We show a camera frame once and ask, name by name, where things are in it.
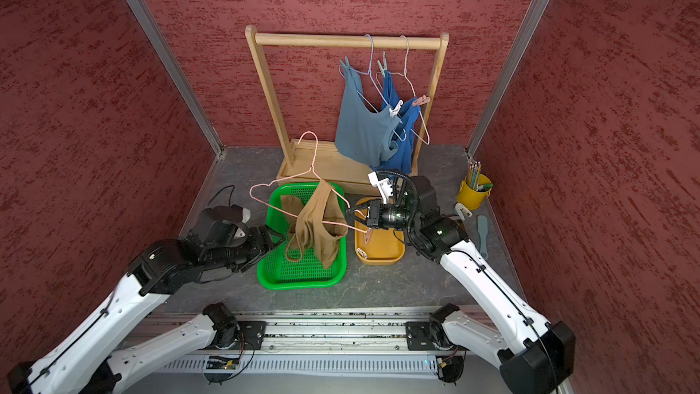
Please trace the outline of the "brown tank top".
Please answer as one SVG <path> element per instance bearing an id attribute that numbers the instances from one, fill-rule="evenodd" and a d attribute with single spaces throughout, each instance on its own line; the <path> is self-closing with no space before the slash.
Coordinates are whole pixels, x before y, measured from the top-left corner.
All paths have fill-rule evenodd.
<path id="1" fill-rule="evenodd" d="M 340 241 L 346 237 L 346 219 L 333 186 L 319 182 L 304 204 L 294 195 L 281 196 L 281 208 L 289 224 L 284 255 L 287 261 L 299 263 L 312 249 L 324 269 L 331 267 L 339 252 Z"/>

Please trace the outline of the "pink wire hanger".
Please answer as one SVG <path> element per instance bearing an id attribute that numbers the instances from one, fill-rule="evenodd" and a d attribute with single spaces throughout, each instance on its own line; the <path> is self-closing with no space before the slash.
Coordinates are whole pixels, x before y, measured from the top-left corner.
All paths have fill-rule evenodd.
<path id="1" fill-rule="evenodd" d="M 278 177 L 278 178 L 272 180 L 271 182 L 268 182 L 267 184 L 254 184 L 249 190 L 249 196 L 251 199 L 253 199 L 255 202 L 260 202 L 260 204 L 263 204 L 265 206 L 272 207 L 274 210 L 279 211 L 279 212 L 283 213 L 284 215 L 288 215 L 288 216 L 297 218 L 297 215 L 294 215 L 293 213 L 289 213 L 287 211 L 284 211 L 283 209 L 278 208 L 276 206 L 272 206 L 271 204 L 269 204 L 269 202 L 264 202 L 263 200 L 259 199 L 258 197 L 256 197 L 253 194 L 253 191 L 255 188 L 258 188 L 258 187 L 272 187 L 274 184 L 281 185 L 283 182 L 293 180 L 295 178 L 301 178 L 301 177 L 306 176 L 308 174 L 313 175 L 313 177 L 315 177 L 317 180 L 319 180 L 319 182 L 324 180 L 324 178 L 321 177 L 315 170 L 315 162 L 316 162 L 316 158 L 318 155 L 318 147 L 319 147 L 319 140 L 318 140 L 317 135 L 313 131 L 305 131 L 297 143 L 300 144 L 307 135 L 311 135 L 315 139 L 313 157 L 311 158 L 309 168 L 306 171 L 302 171 L 301 173 L 296 173 L 296 174 L 292 174 L 292 175 L 288 175 L 288 176 L 284 176 L 284 177 Z M 371 231 L 372 231 L 372 229 L 363 230 L 363 229 L 357 228 L 355 226 L 351 226 L 351 225 L 346 223 L 345 219 L 342 219 L 340 222 L 324 220 L 322 222 L 322 224 L 342 226 L 344 228 L 363 233 L 364 235 L 367 235 L 368 233 L 371 233 Z"/>

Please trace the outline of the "blue wire hanger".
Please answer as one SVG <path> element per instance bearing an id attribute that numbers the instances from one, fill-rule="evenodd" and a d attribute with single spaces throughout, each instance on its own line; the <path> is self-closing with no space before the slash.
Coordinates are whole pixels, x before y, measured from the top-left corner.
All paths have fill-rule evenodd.
<path id="1" fill-rule="evenodd" d="M 351 67 L 351 66 L 350 66 L 350 69 L 351 69 L 351 70 L 354 70 L 358 75 L 364 75 L 364 76 L 367 76 L 368 78 L 370 78 L 370 81 L 371 81 L 372 85 L 374 86 L 375 90 L 377 91 L 377 93 L 378 93 L 379 96 L 381 97 L 381 99 L 382 99 L 382 101 L 384 102 L 384 104 L 386 104 L 386 106 L 388 107 L 388 109 L 393 108 L 394 106 L 392 107 L 392 106 L 388 103 L 388 101 L 386 100 L 386 98 L 384 98 L 383 93 L 382 93 L 382 90 L 379 89 L 379 87 L 378 87 L 378 85 L 377 85 L 377 82 L 376 82 L 375 79 L 374 79 L 374 75 L 373 75 L 373 64 L 374 64 L 374 62 L 373 62 L 373 61 L 374 61 L 375 43 L 374 43 L 373 36 L 371 36 L 370 34 L 365 34 L 364 36 L 365 36 L 366 38 L 369 39 L 369 41 L 370 41 L 370 49 L 371 49 L 371 51 L 370 51 L 370 58 L 369 58 L 369 62 L 368 62 L 368 67 L 367 67 L 367 71 L 366 71 L 366 72 L 358 71 L 358 70 L 354 69 L 354 68 Z M 338 73 L 339 73 L 339 75 L 340 75 L 342 78 L 345 78 L 346 74 L 344 73 L 344 69 L 343 69 L 343 67 L 341 66 L 341 64 L 340 64 L 339 67 L 338 67 Z M 380 110 L 379 110 L 377 107 L 375 107 L 375 106 L 364 96 L 363 91 L 358 90 L 358 91 L 357 91 L 357 95 L 361 98 L 362 102 L 364 103 L 364 105 L 365 105 L 367 108 L 370 108 L 372 111 L 374 111 L 374 112 L 377 113 L 377 114 L 380 112 Z M 398 119 L 399 124 L 402 123 L 402 122 L 401 122 L 401 119 L 399 118 L 399 116 L 396 116 L 396 117 L 394 117 L 394 118 L 397 118 L 397 119 Z M 405 142 L 405 141 L 407 140 L 407 138 L 408 138 L 408 133 L 406 133 L 406 130 L 403 131 L 403 136 L 399 135 L 399 134 L 396 132 L 396 130 L 393 131 L 393 134 L 394 134 L 394 136 L 396 136 L 396 138 L 397 138 L 400 142 Z"/>

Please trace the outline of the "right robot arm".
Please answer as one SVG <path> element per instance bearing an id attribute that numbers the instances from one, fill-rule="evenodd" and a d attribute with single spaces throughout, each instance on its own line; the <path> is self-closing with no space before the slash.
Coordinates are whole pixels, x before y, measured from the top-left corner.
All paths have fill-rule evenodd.
<path id="1" fill-rule="evenodd" d="M 463 226 L 441 213 L 425 176 L 379 170 L 368 175 L 380 196 L 346 212 L 369 229 L 399 230 L 406 244 L 452 275 L 484 310 L 489 328 L 447 304 L 430 318 L 431 340 L 464 348 L 499 370 L 513 393 L 556 393 L 574 367 L 576 338 L 563 322 L 532 308 L 490 267 Z"/>

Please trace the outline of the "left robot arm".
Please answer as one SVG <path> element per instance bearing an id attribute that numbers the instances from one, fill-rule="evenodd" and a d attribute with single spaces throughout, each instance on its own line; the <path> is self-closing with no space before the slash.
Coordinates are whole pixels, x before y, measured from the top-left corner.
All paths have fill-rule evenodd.
<path id="1" fill-rule="evenodd" d="M 225 304 L 206 306 L 192 320 L 132 348 L 119 349 L 155 308 L 205 273 L 243 273 L 285 237 L 267 225 L 248 226 L 238 205 L 200 213 L 187 235 L 151 244 L 129 265 L 109 296 L 45 357 L 21 362 L 7 375 L 13 393 L 118 393 L 195 350 L 242 346 L 238 320 Z"/>

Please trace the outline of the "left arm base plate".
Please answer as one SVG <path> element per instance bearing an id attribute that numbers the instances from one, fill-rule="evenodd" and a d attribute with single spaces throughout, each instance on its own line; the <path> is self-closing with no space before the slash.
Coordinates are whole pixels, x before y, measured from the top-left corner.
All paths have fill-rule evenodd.
<path id="1" fill-rule="evenodd" d="M 267 323 L 265 321 L 238 321 L 235 328 L 227 328 L 223 333 L 216 333 L 213 343 L 204 350 L 260 350 L 264 340 Z"/>

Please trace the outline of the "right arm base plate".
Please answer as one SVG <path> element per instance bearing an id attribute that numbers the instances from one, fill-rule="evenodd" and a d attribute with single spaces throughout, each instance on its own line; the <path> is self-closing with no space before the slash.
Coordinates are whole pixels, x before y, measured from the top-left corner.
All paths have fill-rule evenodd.
<path id="1" fill-rule="evenodd" d="M 405 330 L 409 351 L 474 351 L 479 346 L 475 331 L 460 322 L 408 321 Z"/>

